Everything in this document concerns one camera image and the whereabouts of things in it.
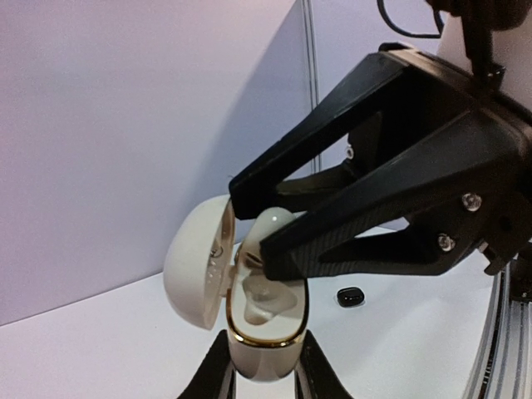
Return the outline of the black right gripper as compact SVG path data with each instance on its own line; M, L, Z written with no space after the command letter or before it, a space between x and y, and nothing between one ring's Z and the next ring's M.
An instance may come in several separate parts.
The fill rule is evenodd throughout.
M362 220L308 215L261 243L272 280L347 273L439 275L485 245L499 272L531 235L531 129L454 67L381 48L401 68L376 113L349 136L365 171Z

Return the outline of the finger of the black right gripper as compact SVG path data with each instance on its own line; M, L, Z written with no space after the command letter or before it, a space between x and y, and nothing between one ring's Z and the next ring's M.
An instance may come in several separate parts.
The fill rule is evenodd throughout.
M229 184L237 219L281 207L310 220L467 215L446 177L398 179L392 160L461 114L450 82L463 68L385 43L354 67L287 135Z

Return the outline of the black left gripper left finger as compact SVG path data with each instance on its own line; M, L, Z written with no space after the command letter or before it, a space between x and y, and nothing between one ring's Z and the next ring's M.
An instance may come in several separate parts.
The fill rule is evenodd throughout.
M221 330L202 363L178 399L233 399L236 371L229 352L226 330Z

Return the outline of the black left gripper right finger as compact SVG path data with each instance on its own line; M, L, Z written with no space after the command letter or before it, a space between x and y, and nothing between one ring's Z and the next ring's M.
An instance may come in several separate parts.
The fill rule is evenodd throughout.
M306 331L294 376L298 399L352 399L310 330Z

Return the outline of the white earbud charging case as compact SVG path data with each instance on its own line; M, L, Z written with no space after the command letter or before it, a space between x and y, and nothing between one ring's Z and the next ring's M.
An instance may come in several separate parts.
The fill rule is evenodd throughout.
M163 281L175 312L210 330L225 309L226 337L236 370L257 382L286 377L303 349L308 321L308 285L265 276L260 242L293 222L280 207L263 211L237 244L229 195L197 205L168 249Z

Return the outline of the large black charging case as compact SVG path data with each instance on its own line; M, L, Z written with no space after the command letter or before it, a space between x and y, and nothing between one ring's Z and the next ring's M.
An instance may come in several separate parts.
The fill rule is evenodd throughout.
M342 308L355 308L365 302L365 293L359 287L341 288L336 293L336 300Z

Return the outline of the white earbud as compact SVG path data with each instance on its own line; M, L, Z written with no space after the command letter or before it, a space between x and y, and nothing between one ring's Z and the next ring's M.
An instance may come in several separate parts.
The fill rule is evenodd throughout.
M280 207L273 207L263 211L254 221L250 231L239 246L238 259L235 261L236 270L231 288L245 283L254 287L264 285L268 289L304 289L304 280L274 281L266 277L264 272L265 260L261 254L260 243L268 236L278 232L296 216Z

